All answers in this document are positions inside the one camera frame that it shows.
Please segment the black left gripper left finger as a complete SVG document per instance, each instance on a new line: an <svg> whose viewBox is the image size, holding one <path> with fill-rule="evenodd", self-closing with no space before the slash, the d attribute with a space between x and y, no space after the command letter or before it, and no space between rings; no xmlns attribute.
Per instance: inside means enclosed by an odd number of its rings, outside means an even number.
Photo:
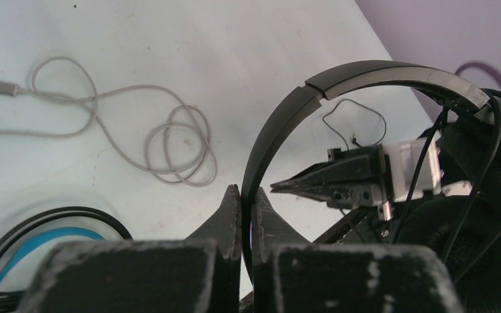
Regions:
<svg viewBox="0 0 501 313"><path fill-rule="evenodd" d="M178 241L74 241L53 248L20 312L237 312L241 198Z"/></svg>

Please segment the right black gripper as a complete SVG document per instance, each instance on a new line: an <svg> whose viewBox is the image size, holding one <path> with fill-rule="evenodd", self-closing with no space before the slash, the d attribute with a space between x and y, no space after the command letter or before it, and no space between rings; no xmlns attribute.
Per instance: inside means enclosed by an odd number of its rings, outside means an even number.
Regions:
<svg viewBox="0 0 501 313"><path fill-rule="evenodd" d="M271 191L325 202L334 209L375 208L384 222L393 219L390 168L381 146L328 151L328 162L314 164Z"/></svg>

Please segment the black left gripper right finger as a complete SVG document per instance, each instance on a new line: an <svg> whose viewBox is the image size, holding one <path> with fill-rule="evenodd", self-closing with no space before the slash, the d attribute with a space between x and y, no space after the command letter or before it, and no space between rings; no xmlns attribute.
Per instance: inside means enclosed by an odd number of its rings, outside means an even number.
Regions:
<svg viewBox="0 0 501 313"><path fill-rule="evenodd" d="M255 312L461 312L449 273L416 245L308 242L259 190L251 206Z"/></svg>

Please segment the small black on-ear headphones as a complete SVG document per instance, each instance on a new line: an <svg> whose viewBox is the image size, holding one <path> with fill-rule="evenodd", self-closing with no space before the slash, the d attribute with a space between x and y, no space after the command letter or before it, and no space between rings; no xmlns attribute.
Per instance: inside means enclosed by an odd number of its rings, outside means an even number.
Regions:
<svg viewBox="0 0 501 313"><path fill-rule="evenodd" d="M270 115L250 153L241 191L243 257L252 284L251 206L277 151L322 100L384 85L416 89L441 105L442 112L414 139L426 141L407 199L390 201L388 242L344 245L428 248L446 267L461 312L501 312L501 91L481 89L443 70L396 61L357 61L321 72L295 88ZM431 142L440 150L442 181L467 181L472 185L468 194L412 199ZM357 209L377 214L375 208Z"/></svg>

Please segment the black headset with blue band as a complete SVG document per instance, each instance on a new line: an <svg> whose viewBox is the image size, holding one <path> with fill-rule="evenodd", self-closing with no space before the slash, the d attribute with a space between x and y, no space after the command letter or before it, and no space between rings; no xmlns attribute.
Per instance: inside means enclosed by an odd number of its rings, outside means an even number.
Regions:
<svg viewBox="0 0 501 313"><path fill-rule="evenodd" d="M0 238L0 283L25 257L51 241L64 237L82 237L90 240L105 240L105 236L83 227L60 226L30 233L46 224L64 218L88 218L110 227L122 240L131 240L132 235L116 217L90 207L60 207L50 209L20 222ZM24 291L0 291L0 312L13 312L18 308Z"/></svg>

